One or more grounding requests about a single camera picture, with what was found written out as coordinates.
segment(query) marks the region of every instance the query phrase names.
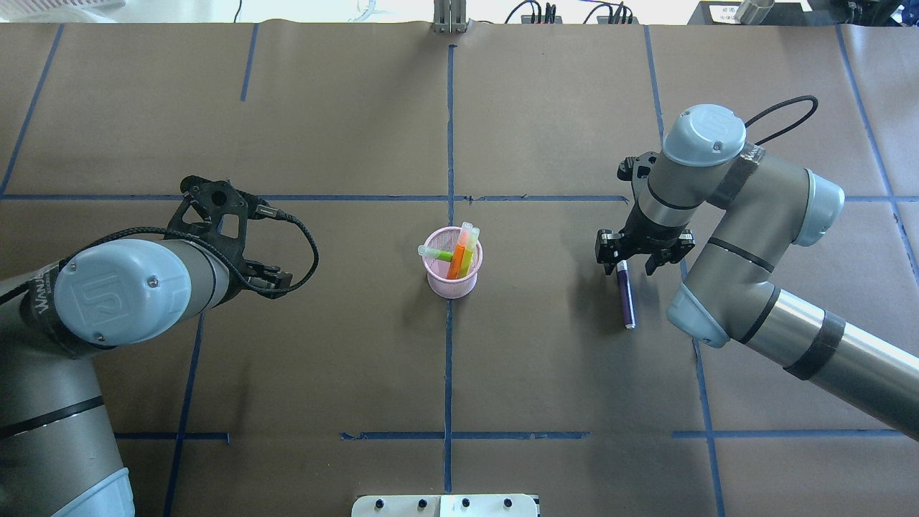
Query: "orange marker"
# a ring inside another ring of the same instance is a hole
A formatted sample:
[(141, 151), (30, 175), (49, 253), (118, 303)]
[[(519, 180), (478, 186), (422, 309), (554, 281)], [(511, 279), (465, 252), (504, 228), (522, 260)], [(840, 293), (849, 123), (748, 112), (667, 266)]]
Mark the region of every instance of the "orange marker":
[(466, 244), (469, 242), (469, 230), (469, 228), (464, 227), (459, 232), (457, 245), (453, 248), (453, 260), (450, 261), (450, 268), (447, 270), (447, 280), (456, 280), (460, 275), (462, 256), (466, 251)]

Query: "black band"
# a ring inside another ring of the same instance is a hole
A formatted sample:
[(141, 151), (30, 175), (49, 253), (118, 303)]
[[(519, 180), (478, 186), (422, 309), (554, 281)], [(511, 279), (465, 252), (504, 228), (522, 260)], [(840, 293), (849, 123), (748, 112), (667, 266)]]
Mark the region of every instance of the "black band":
[(674, 210), (692, 210), (694, 208), (697, 208), (700, 204), (702, 204), (702, 203), (699, 203), (694, 206), (680, 206), (678, 204), (668, 203), (667, 201), (664, 201), (660, 196), (658, 196), (657, 192), (655, 192), (654, 189), (651, 188), (651, 181), (648, 182), (648, 185), (645, 188), (648, 189), (648, 192), (651, 194), (651, 197), (653, 197), (655, 201), (661, 203), (663, 206), (667, 208), (672, 208)]
[(92, 408), (98, 408), (102, 405), (102, 396), (100, 395), (90, 398), (89, 400), (84, 400), (83, 402), (77, 402), (76, 404), (66, 408), (60, 408), (56, 411), (52, 411), (51, 413), (45, 413), (44, 415), (35, 417), (34, 419), (23, 420), (17, 424), (8, 425), (3, 429), (0, 429), (0, 440), (9, 438), (10, 436), (19, 434), (21, 432), (32, 431), (33, 429), (37, 429), (43, 425), (48, 425), (58, 420), (72, 417), (77, 413), (82, 413)]
[(741, 155), (731, 164), (731, 168), (721, 179), (721, 183), (711, 194), (709, 203), (722, 210), (727, 210), (734, 198), (737, 197), (737, 194), (743, 189), (747, 179), (750, 179), (756, 172), (759, 167), (759, 161), (763, 159), (765, 154), (766, 152), (762, 147), (747, 144)]
[(772, 295), (769, 296), (769, 301), (766, 302), (766, 306), (763, 307), (763, 312), (759, 313), (759, 317), (753, 322), (753, 326), (750, 327), (750, 330), (747, 330), (747, 333), (744, 334), (742, 338), (738, 339), (738, 341), (745, 345), (750, 339), (753, 339), (756, 332), (759, 332), (759, 328), (763, 326), (763, 322), (769, 317), (769, 313), (772, 312), (772, 307), (776, 306), (778, 294), (781, 292), (781, 289), (777, 288), (775, 285), (772, 286)]
[(845, 320), (830, 311), (825, 311), (823, 324), (810, 347), (794, 364), (787, 366), (785, 371), (802, 381), (810, 379), (833, 358), (833, 354), (839, 348), (839, 342), (843, 340), (843, 333)]
[(754, 255), (753, 253), (750, 253), (749, 251), (743, 249), (742, 247), (737, 247), (737, 246), (731, 244), (730, 242), (724, 242), (724, 241), (722, 241), (721, 239), (712, 237), (712, 238), (709, 239), (709, 244), (713, 244), (713, 245), (715, 245), (715, 246), (717, 246), (717, 247), (722, 247), (722, 248), (724, 248), (724, 249), (727, 249), (728, 251), (732, 252), (734, 255), (739, 255), (739, 256), (743, 257), (744, 259), (747, 259), (747, 260), (753, 262), (754, 264), (756, 264), (756, 265), (759, 266), (760, 268), (763, 268), (764, 270), (769, 271), (770, 273), (772, 272), (772, 270), (774, 270), (774, 269), (776, 268), (776, 267), (773, 266), (772, 264), (770, 264), (770, 263), (766, 262), (765, 260), (763, 260), (763, 259), (757, 257), (757, 256)]

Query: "white bracket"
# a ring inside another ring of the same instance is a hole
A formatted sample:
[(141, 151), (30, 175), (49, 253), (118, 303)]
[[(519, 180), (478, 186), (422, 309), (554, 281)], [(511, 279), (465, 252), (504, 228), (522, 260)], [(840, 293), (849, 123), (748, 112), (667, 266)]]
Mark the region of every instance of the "white bracket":
[(351, 517), (539, 517), (539, 498), (527, 494), (364, 496)]
[(433, 32), (466, 32), (466, 0), (434, 0)]

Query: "metal bracket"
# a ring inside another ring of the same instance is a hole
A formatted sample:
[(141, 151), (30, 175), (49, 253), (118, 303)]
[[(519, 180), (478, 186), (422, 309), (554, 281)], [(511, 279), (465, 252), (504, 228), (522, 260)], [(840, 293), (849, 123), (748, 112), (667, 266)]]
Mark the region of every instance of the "metal bracket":
[(434, 0), (433, 32), (461, 34), (466, 32), (466, 0)]

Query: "green marker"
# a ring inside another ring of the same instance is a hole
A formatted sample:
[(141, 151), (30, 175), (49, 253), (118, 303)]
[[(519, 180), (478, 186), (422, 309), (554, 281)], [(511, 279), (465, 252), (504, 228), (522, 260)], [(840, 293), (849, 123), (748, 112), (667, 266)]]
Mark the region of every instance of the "green marker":
[(419, 246), (418, 255), (421, 255), (422, 257), (430, 257), (435, 260), (443, 260), (444, 262), (450, 262), (453, 260), (452, 251), (444, 251), (443, 249), (437, 249), (436, 247)]

